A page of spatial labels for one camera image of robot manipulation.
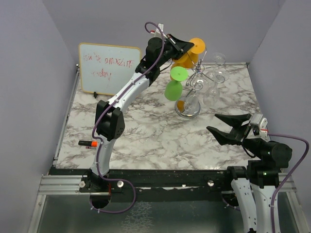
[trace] marble tabletop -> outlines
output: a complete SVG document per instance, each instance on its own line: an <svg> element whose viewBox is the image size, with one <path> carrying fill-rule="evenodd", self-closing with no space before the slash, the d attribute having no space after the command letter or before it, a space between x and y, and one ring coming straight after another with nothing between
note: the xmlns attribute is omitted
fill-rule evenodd
<svg viewBox="0 0 311 233"><path fill-rule="evenodd" d="M229 79L219 84L220 99L214 107L203 106L194 119L184 119L174 110L174 101L164 97L170 70L129 106L124 113L125 131L111 155L112 169L226 169L246 166L250 158L239 146L220 146L206 126L229 131L214 114L237 115L260 112L245 65L223 66ZM96 104L109 96L84 93L79 82L75 93L56 168L90 168L96 150L78 145L92 140Z"/></svg>

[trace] yellow whiteboard border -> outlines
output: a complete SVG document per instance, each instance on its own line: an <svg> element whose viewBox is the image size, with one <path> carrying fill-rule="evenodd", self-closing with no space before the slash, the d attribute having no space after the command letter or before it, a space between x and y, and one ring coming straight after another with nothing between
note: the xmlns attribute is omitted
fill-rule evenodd
<svg viewBox="0 0 311 233"><path fill-rule="evenodd" d="M81 75L81 89L82 89L82 91L85 92L85 93L91 93L91 94L93 94L94 92L85 91L85 90L83 89L83 85L82 85L82 67L81 67L81 56L80 56L80 46L81 46L81 45L100 45L100 46L109 46L109 47L121 47L121 48L137 49L137 50L139 50L139 54L140 54L139 59L141 60L141 50L140 50L140 48L138 48L138 47L121 46L121 45L106 45L106 44L95 44L95 43L81 42L81 43L79 44L79 48L78 48L78 49L79 49L80 75ZM107 96L114 96L114 95L115 95L115 94L97 93L97 92L96 92L96 94L99 94L99 95L107 95Z"/></svg>

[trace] marble table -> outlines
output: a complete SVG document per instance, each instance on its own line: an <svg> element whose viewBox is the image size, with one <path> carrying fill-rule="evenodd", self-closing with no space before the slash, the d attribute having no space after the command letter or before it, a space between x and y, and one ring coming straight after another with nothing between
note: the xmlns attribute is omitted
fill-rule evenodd
<svg viewBox="0 0 311 233"><path fill-rule="evenodd" d="M170 70L129 106L124 113L125 131L111 155L113 169L226 169L246 166L250 158L239 146L220 146L206 126L229 131L214 114L260 112L245 65L224 66L229 79L219 84L220 99L212 108L203 106L200 115L184 119L174 110L174 101L164 97ZM96 104L109 96L82 92L78 84L66 126L56 168L90 168L96 150L79 146L79 140L92 140Z"/></svg>

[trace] black cable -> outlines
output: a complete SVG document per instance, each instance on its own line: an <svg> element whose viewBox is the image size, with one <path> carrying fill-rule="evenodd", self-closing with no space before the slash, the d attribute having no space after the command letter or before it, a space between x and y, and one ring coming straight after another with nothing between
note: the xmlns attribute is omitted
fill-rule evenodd
<svg viewBox="0 0 311 233"><path fill-rule="evenodd" d="M171 60L172 60L171 63L167 67L165 67L164 69L160 70L160 72L166 70L167 68L169 68L173 64L173 59L171 59Z"/></svg>
<svg viewBox="0 0 311 233"><path fill-rule="evenodd" d="M245 149L244 146L242 146L242 147L243 147L243 150L245 151L245 153L246 153L249 157L251 157L252 159L253 159L253 158L256 158L255 155L250 155L250 154L248 153L248 151Z"/></svg>

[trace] marker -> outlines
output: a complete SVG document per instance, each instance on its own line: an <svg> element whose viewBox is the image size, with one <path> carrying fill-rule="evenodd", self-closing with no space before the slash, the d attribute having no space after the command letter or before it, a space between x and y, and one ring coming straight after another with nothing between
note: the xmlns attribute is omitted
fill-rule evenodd
<svg viewBox="0 0 311 233"><path fill-rule="evenodd" d="M79 141L78 145L87 147L97 147L97 141Z"/></svg>

